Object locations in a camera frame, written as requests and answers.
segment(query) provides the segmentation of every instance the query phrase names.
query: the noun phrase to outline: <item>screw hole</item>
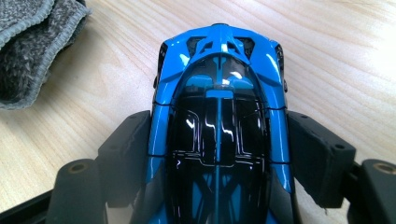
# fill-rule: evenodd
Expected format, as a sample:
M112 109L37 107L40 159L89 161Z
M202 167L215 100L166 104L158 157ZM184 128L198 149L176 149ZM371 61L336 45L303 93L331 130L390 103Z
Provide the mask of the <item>screw hole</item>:
M396 175L396 168L385 163L376 163L373 165L378 171L385 173L387 175Z
M81 173L82 171L86 170L88 168L88 165L86 163L77 163L69 167L69 173L70 174L78 174Z

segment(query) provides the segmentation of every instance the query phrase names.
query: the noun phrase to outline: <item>wooden table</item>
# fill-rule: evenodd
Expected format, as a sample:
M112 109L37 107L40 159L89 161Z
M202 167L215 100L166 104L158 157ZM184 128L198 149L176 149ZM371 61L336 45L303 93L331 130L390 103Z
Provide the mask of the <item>wooden table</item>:
M128 115L151 109L161 43L215 22L281 43L289 109L346 139L359 162L396 162L395 4L201 2L87 1L93 14L35 104L0 111L0 212L51 189L64 164L95 158ZM347 203L326 216L297 192L306 223L347 222Z

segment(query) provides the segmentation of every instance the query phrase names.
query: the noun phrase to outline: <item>car windshield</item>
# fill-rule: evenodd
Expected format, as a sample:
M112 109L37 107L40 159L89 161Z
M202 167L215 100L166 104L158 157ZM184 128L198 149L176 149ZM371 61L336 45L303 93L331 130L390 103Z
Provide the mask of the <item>car windshield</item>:
M249 67L231 56L223 55L206 57L192 64L183 74L174 98L194 95L223 95L262 102L258 80Z
M197 156L205 164L262 158L269 129L253 75L232 57L214 56L194 64L183 75L172 103L171 151Z

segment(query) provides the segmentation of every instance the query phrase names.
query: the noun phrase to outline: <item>model car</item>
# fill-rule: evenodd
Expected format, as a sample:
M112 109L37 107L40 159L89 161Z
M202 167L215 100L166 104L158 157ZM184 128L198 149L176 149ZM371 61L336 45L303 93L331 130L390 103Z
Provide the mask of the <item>model car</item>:
M146 182L163 171L166 197L152 219L270 222L274 190L278 218L295 219L284 83L280 45L248 30L214 24L163 43Z

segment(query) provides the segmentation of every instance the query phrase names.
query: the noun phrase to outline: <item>gray cloth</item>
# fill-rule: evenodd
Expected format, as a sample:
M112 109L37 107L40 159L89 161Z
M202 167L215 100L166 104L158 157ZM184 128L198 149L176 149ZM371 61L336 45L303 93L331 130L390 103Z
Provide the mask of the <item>gray cloth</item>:
M0 1L0 108L21 109L35 101L55 56L82 29L89 10L81 3Z

